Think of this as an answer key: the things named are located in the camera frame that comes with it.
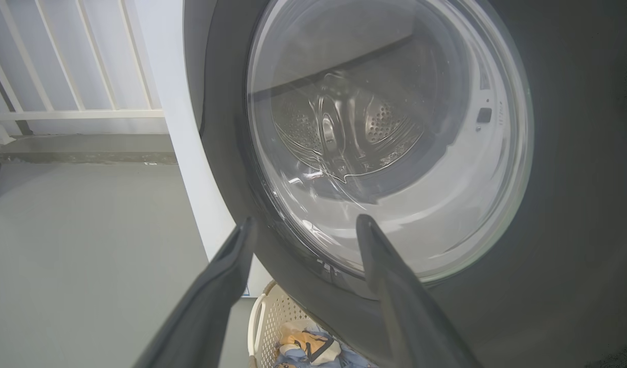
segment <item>gray floor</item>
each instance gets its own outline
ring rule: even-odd
[[[0,368],[131,366],[206,266],[177,166],[4,165]],[[247,366],[252,300],[220,366]]]

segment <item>white plastic basket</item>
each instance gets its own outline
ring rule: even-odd
[[[272,368],[280,337],[279,326],[298,319],[311,320],[276,282],[266,286],[250,313],[248,353],[251,368]]]

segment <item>washing machine door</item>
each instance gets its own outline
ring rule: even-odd
[[[202,142],[230,212],[361,354],[397,350],[360,214],[484,366],[627,344],[625,0],[225,0],[206,42]]]

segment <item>concrete step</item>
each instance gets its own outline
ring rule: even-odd
[[[3,164],[176,165],[167,134],[24,135],[0,146]]]

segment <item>clothing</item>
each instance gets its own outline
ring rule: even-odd
[[[274,368],[376,368],[310,320],[283,324]]]

